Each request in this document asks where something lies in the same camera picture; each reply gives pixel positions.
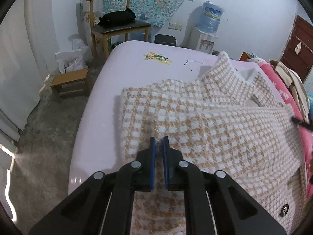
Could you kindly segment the blue water bottle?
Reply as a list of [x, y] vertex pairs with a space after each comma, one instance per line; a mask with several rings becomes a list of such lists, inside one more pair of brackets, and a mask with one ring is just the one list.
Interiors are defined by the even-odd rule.
[[220, 25], [224, 9], [210, 1], [203, 3], [197, 28], [199, 31], [206, 33], [216, 33]]

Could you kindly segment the wall power socket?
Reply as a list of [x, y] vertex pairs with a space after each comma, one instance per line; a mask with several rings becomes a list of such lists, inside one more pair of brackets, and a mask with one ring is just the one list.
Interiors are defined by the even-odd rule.
[[171, 30], [178, 30], [178, 31], [181, 31], [183, 28], [183, 25], [180, 24], [180, 23], [172, 23], [172, 22], [169, 22], [169, 29]]

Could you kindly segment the teal garment on bed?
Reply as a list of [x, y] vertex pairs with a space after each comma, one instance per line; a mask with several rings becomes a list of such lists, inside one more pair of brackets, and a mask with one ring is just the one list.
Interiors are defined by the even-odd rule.
[[313, 94], [308, 94], [308, 101], [309, 101], [309, 118], [313, 120]]

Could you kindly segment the black garment on chair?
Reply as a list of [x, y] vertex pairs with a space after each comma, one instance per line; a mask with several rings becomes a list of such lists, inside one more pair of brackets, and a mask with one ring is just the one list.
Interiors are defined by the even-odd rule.
[[103, 15], [99, 18], [98, 25], [108, 29], [130, 24], [135, 19], [135, 13], [131, 9], [126, 9], [124, 11], [115, 11]]

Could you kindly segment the dark red wooden door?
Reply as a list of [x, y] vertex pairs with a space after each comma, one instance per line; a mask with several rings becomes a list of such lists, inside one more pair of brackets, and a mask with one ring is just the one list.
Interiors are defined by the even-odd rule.
[[281, 62], [295, 71], [303, 82], [312, 68], [312, 31], [312, 25], [297, 15], [281, 58]]

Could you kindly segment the white water dispenser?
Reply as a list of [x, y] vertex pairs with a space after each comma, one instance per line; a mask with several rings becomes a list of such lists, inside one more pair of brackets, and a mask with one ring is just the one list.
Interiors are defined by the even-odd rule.
[[198, 30], [197, 27], [193, 27], [189, 42], [187, 44], [188, 49], [205, 52], [212, 54], [215, 41], [218, 37], [211, 33], [206, 33]]

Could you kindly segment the pink floral blanket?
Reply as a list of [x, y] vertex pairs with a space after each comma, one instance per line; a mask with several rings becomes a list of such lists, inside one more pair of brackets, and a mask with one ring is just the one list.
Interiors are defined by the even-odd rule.
[[[262, 69], [262, 71], [268, 76], [270, 81], [274, 84], [275, 89], [280, 94], [283, 99], [283, 104], [285, 104], [290, 109], [290, 117], [296, 117], [301, 121], [304, 121], [299, 108], [297, 107], [291, 92], [286, 87], [285, 83], [281, 78], [275, 73], [274, 69], [271, 67], [270, 63], [266, 61], [258, 61], [257, 64]], [[310, 183], [310, 164], [312, 160], [312, 131], [303, 128], [301, 126], [296, 126], [299, 131], [299, 135], [302, 143], [303, 158], [305, 165], [305, 178], [307, 183], [307, 193], [312, 194], [312, 184]]]

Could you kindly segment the wooden chair black seat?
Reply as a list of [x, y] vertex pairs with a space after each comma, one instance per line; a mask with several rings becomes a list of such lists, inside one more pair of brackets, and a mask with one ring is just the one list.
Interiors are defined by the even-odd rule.
[[90, 19], [90, 31], [93, 51], [97, 52], [97, 45], [95, 36], [99, 34], [103, 43], [104, 57], [109, 57], [109, 43], [108, 40], [111, 37], [123, 34], [125, 40], [129, 40], [129, 34], [131, 32], [144, 31], [144, 41], [148, 41], [148, 33], [151, 24], [138, 21], [135, 13], [130, 9], [130, 0], [126, 0], [126, 9], [123, 11], [110, 12], [99, 18], [99, 23], [94, 23], [94, 11], [93, 2], [95, 0], [86, 0], [89, 2], [89, 19]]

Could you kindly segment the white curtain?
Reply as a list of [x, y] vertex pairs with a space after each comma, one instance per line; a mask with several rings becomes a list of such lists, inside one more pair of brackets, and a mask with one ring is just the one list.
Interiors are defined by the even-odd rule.
[[1, 132], [20, 138], [57, 68], [51, 0], [16, 0], [1, 23]]

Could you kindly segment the beige garment pile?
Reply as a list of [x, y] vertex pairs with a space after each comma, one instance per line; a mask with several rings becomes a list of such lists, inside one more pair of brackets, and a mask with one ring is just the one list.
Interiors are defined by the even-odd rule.
[[281, 61], [270, 60], [270, 65], [291, 92], [304, 121], [308, 122], [310, 103], [301, 78], [296, 72], [286, 67]]

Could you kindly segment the black trash bin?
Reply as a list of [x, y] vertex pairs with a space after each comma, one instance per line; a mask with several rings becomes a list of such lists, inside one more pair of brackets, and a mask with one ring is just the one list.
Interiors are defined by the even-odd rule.
[[176, 38], [174, 36], [169, 36], [166, 34], [156, 34], [154, 38], [154, 43], [166, 46], [176, 46]]

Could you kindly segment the beige white houndstooth coat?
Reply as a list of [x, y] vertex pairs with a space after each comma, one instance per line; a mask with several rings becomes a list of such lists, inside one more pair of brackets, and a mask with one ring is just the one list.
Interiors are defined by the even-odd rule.
[[299, 131], [256, 69], [237, 72], [225, 52], [199, 79], [165, 80], [121, 95], [125, 161], [168, 137], [183, 158], [223, 170], [291, 234], [305, 217], [307, 183]]

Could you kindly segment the white plastic bag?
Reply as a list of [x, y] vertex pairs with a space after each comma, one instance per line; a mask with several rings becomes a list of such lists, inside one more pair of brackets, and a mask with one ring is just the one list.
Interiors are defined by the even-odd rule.
[[82, 39], [72, 40], [70, 52], [57, 52], [55, 54], [58, 69], [61, 74], [87, 69], [87, 63], [93, 60], [93, 54]]

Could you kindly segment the small wooden stool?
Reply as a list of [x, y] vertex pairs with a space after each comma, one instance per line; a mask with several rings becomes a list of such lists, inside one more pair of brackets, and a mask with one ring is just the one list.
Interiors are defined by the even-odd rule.
[[58, 102], [71, 94], [87, 94], [92, 90], [91, 77], [88, 69], [75, 70], [58, 74], [52, 80], [50, 88]]

